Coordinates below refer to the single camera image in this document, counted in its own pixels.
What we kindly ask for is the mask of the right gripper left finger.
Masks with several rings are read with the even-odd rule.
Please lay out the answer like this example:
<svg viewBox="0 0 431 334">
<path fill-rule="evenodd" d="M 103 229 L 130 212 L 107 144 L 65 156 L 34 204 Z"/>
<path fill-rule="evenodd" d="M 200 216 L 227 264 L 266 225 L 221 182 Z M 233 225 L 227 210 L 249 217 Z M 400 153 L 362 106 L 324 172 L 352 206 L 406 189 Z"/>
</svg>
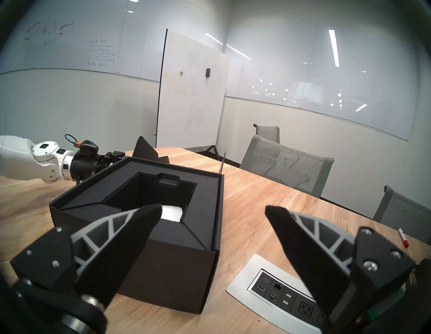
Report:
<svg viewBox="0 0 431 334">
<path fill-rule="evenodd" d="M 108 306 L 160 221 L 162 205 L 102 217 L 74 234 L 55 226 L 11 261 L 20 280 L 66 296 L 89 295 Z"/>
</svg>

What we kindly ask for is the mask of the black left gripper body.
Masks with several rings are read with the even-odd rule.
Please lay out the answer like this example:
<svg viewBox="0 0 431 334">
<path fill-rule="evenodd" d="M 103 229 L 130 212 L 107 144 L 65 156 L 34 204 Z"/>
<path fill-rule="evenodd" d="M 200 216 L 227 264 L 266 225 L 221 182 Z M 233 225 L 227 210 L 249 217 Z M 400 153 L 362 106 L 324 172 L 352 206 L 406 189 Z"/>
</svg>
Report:
<svg viewBox="0 0 431 334">
<path fill-rule="evenodd" d="M 125 158 L 125 152 L 98 154 L 98 148 L 80 148 L 70 163 L 71 179 L 77 184 Z"/>
</svg>

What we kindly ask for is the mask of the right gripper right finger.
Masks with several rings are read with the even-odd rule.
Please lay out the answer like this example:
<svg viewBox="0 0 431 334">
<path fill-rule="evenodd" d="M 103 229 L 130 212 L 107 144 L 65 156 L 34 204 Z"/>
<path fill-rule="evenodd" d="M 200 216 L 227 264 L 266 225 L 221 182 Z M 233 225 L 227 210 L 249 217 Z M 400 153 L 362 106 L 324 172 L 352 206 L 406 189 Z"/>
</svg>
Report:
<svg viewBox="0 0 431 334">
<path fill-rule="evenodd" d="M 329 221 L 281 206 L 266 206 L 265 215 L 324 312 L 324 324 L 392 320 L 416 302 L 415 291 L 401 289 L 415 261 L 371 227 L 360 226 L 354 236 Z"/>
</svg>

